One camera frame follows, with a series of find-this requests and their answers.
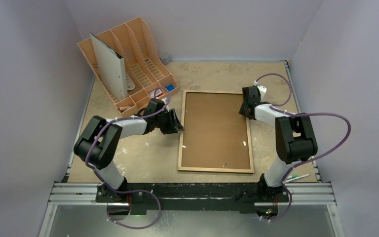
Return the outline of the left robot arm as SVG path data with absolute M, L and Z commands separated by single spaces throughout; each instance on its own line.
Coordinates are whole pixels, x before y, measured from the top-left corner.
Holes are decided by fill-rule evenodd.
M 156 128 L 162 134 L 184 131 L 174 109 L 168 103 L 151 99 L 136 114 L 126 118 L 105 119 L 93 116 L 74 145 L 73 152 L 92 170 L 108 195 L 116 202 L 126 199 L 132 193 L 126 178 L 118 171 L 114 155 L 120 139 L 134 135 L 145 135 Z

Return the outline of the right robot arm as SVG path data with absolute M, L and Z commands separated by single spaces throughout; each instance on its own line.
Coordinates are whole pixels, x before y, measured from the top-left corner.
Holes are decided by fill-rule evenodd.
M 239 114 L 250 120 L 265 122 L 275 129 L 277 158 L 261 175 L 257 194 L 269 201 L 282 191 L 285 179 L 295 165 L 316 155 L 318 146 L 309 116 L 278 111 L 262 101 L 262 91 L 257 86 L 242 88 L 243 101 Z

